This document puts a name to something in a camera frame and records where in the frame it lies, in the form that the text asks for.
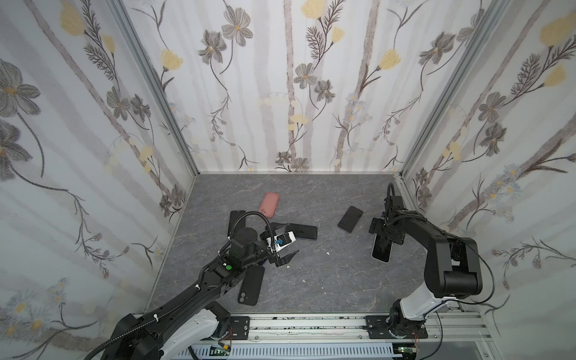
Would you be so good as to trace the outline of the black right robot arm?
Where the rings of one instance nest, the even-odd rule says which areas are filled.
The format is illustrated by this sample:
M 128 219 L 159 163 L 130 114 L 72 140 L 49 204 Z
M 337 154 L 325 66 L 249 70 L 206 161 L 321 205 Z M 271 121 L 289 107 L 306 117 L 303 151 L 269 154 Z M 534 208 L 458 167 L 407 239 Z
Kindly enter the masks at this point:
M 494 273 L 479 255 L 476 242 L 435 226 L 423 214 L 404 206 L 402 196 L 389 183 L 385 209 L 372 219 L 369 233 L 374 236 L 372 257 L 388 263 L 392 246 L 402 245 L 410 236 L 426 250 L 423 283 L 410 295 L 391 306 L 384 328 L 393 338 L 414 335 L 425 327 L 429 314 L 448 302 L 466 304 L 465 299 L 483 290 L 482 266 L 491 278 Z

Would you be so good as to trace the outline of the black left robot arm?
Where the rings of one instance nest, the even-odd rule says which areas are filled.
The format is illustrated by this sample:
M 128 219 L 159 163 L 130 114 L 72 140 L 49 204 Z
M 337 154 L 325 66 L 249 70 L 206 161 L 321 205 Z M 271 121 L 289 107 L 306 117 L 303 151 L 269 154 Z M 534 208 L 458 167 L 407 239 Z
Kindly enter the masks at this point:
M 201 339 L 221 336 L 227 330 L 230 313 L 217 303 L 248 272 L 268 261 L 285 266 L 296 252 L 280 256 L 279 251 L 296 241 L 292 231 L 280 235 L 267 232 L 263 238 L 255 229 L 232 229 L 217 256 L 204 265 L 197 280 L 167 303 L 142 316 L 129 314 L 115 326 L 109 340 L 85 356 L 93 359 L 166 359 L 169 345 L 185 346 L 175 339 L 186 330 L 196 330 Z

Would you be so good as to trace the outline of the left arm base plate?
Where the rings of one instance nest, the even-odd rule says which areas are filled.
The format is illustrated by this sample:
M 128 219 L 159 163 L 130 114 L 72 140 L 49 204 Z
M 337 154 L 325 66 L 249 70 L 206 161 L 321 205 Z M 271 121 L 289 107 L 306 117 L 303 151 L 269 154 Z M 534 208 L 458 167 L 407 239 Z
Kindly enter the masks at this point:
M 251 318 L 249 316 L 231 316 L 220 321 L 213 339 L 246 341 L 249 337 Z

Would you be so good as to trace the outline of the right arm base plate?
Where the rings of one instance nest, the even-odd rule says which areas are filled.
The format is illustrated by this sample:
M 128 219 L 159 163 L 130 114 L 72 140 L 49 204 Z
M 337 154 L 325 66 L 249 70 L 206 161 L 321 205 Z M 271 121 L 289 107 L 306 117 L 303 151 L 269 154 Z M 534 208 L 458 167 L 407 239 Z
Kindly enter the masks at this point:
M 422 321 L 397 319 L 395 322 L 389 316 L 366 316 L 365 329 L 371 340 L 397 339 L 415 340 L 427 339 L 428 332 Z

